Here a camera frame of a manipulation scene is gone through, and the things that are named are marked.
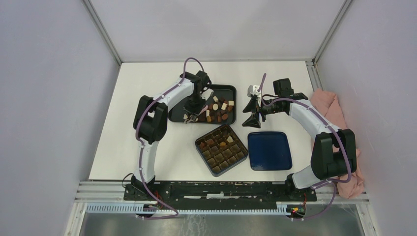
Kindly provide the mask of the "pink tongs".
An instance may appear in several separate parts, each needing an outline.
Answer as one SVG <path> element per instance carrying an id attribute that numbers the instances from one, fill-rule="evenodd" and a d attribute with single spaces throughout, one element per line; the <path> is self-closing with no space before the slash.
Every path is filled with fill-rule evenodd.
<path id="1" fill-rule="evenodd" d="M 199 115 L 201 115 L 202 113 L 204 113 L 204 112 L 205 112 L 208 108 L 209 108 L 209 106 L 208 106 L 208 105 L 204 106 L 204 107 L 201 109 L 201 111 L 200 111 Z"/>

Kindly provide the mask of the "black chocolate tray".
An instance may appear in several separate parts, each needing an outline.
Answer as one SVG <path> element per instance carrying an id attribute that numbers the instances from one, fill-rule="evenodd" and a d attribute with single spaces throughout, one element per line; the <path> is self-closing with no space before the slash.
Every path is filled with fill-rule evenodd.
<path id="1" fill-rule="evenodd" d="M 217 111 L 210 111 L 210 116 L 212 121 L 207 122 L 206 113 L 201 114 L 198 116 L 197 123 L 207 123 L 207 124 L 228 124 L 231 125 L 236 121 L 237 112 L 237 90 L 232 85 L 216 85 L 213 84 L 211 86 L 213 90 L 213 96 L 216 96 L 221 104 L 219 105 L 219 109 Z M 184 123 L 184 114 L 186 114 L 184 110 L 184 105 L 186 104 L 187 98 L 184 98 L 181 102 L 175 105 L 169 112 L 168 112 L 168 119 L 171 122 L 179 122 Z M 226 110 L 221 110 L 223 102 L 233 101 L 234 106 L 233 108 Z"/>

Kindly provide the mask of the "blue chocolate box with insert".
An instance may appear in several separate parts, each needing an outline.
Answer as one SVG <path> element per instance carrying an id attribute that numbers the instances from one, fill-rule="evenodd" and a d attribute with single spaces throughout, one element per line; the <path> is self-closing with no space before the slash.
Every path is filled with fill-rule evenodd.
<path id="1" fill-rule="evenodd" d="M 248 149 L 227 124 L 199 137 L 194 144 L 214 177 L 223 175 L 248 157 Z"/>

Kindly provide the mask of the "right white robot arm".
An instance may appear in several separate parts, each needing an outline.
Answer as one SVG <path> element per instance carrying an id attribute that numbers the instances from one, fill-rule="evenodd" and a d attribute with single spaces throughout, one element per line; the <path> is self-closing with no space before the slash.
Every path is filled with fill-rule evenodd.
<path id="1" fill-rule="evenodd" d="M 315 109 L 302 92 L 295 93 L 288 78 L 273 82 L 274 95 L 265 99 L 263 85 L 250 85 L 250 101 L 243 109 L 250 117 L 244 127 L 261 128 L 267 115 L 286 113 L 314 140 L 310 165 L 287 176 L 284 195 L 298 200 L 305 188 L 318 189 L 328 183 L 348 183 L 357 170 L 356 140 L 351 129 L 331 123 Z"/>

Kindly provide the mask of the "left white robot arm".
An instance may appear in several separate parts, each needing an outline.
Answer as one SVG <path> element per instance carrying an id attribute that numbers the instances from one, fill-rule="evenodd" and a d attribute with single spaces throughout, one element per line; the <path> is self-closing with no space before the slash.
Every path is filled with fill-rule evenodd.
<path id="1" fill-rule="evenodd" d="M 133 127 L 135 137 L 140 143 L 138 168 L 131 179 L 136 188 L 135 193 L 142 200 L 154 196 L 154 164 L 159 141 L 165 136 L 168 126 L 169 111 L 182 100 L 186 122 L 194 122 L 206 109 L 206 101 L 212 95 L 211 80 L 204 71 L 197 74 L 184 72 L 168 89 L 153 96 L 142 96 L 139 100 Z"/>

